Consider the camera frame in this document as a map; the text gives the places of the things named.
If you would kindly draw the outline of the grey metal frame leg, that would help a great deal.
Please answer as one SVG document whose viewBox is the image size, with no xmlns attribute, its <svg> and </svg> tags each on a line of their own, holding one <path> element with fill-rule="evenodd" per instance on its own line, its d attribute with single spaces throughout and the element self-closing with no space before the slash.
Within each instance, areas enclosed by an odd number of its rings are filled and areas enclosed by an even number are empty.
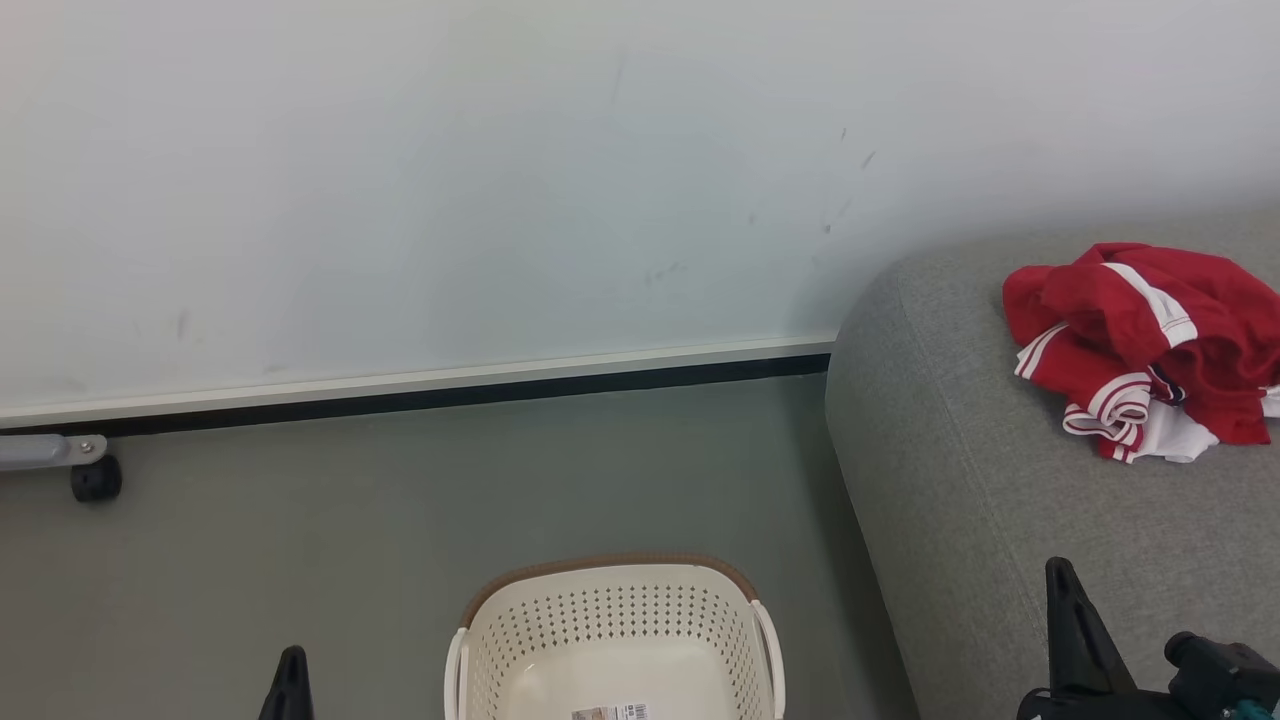
<svg viewBox="0 0 1280 720">
<path fill-rule="evenodd" d="M 0 436 L 0 473 L 83 466 L 106 454 L 104 436 Z"/>
</svg>

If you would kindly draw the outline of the black caster wheel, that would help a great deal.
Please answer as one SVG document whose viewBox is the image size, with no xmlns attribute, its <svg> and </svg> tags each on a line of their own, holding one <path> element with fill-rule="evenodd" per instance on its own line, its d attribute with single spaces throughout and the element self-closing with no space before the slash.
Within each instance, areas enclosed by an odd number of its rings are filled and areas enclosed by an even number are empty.
<svg viewBox="0 0 1280 720">
<path fill-rule="evenodd" d="M 114 456 L 104 455 L 95 462 L 72 468 L 69 482 L 77 502 L 106 502 L 122 492 L 122 466 Z"/>
</svg>

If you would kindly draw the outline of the cream perforated plastic laundry basket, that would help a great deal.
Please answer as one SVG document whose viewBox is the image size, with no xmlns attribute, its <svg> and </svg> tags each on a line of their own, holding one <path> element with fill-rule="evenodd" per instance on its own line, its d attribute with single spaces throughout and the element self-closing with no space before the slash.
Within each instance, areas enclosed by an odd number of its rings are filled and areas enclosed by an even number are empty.
<svg viewBox="0 0 1280 720">
<path fill-rule="evenodd" d="M 778 633 L 753 583 L 698 553 L 613 553 L 506 573 L 468 602 L 444 720 L 571 720 L 646 703 L 650 720 L 785 720 Z"/>
</svg>

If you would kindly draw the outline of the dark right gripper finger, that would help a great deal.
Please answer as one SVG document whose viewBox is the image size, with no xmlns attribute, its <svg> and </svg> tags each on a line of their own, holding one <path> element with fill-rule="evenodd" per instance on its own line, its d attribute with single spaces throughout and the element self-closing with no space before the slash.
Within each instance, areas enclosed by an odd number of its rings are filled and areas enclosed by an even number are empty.
<svg viewBox="0 0 1280 720">
<path fill-rule="evenodd" d="M 1044 565 L 1050 693 L 1055 698 L 1137 692 L 1137 684 L 1073 564 Z"/>
</svg>

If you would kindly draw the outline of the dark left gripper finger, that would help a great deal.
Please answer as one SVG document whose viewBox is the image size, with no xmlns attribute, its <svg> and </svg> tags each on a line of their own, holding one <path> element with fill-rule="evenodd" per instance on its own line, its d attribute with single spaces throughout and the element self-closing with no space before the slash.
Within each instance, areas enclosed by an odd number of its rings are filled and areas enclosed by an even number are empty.
<svg viewBox="0 0 1280 720">
<path fill-rule="evenodd" d="M 259 720 L 315 720 L 308 661 L 301 646 L 282 652 Z"/>
</svg>

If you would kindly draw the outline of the red and white garment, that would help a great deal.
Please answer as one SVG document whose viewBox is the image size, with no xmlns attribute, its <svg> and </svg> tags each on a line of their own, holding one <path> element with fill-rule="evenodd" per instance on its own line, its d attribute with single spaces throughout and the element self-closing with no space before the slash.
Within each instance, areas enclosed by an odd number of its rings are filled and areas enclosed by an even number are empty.
<svg viewBox="0 0 1280 720">
<path fill-rule="evenodd" d="M 1066 401 L 1062 428 L 1100 456 L 1192 462 L 1268 445 L 1280 421 L 1280 292 L 1234 261 L 1097 243 L 1004 282 L 1015 373 Z"/>
</svg>

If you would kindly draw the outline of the white and black wall baseboard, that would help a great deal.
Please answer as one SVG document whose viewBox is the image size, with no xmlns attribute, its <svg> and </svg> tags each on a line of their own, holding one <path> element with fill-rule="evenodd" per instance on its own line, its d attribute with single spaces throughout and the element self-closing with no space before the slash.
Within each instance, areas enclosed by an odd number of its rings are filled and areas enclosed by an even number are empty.
<svg viewBox="0 0 1280 720">
<path fill-rule="evenodd" d="M 605 354 L 334 380 L 0 407 L 0 434 L 154 436 L 172 432 L 699 386 L 826 370 L 831 337 Z"/>
</svg>

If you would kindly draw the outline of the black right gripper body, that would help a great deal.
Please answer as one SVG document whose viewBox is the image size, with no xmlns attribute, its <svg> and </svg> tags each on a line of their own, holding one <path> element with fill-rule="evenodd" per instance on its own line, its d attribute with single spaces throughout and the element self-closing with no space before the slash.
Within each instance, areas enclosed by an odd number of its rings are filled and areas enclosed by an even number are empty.
<svg viewBox="0 0 1280 720">
<path fill-rule="evenodd" d="M 1018 720 L 1187 720 L 1187 705 L 1170 692 L 1089 694 L 1046 687 L 1021 700 Z"/>
</svg>

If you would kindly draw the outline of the grey fabric sofa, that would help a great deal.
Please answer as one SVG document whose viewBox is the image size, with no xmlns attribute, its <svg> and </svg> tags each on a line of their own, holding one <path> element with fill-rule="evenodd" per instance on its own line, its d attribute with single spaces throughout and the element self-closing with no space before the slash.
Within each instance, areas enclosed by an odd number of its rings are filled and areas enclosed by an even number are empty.
<svg viewBox="0 0 1280 720">
<path fill-rule="evenodd" d="M 1014 374 L 1005 278 L 1111 241 L 1229 258 L 1280 290 L 1280 206 L 1023 232 L 895 263 L 836 340 L 829 434 L 922 720 L 1012 720 L 1046 685 L 1053 556 L 1142 688 L 1166 688 L 1178 632 L 1280 667 L 1280 425 L 1268 446 L 1125 466 Z"/>
</svg>

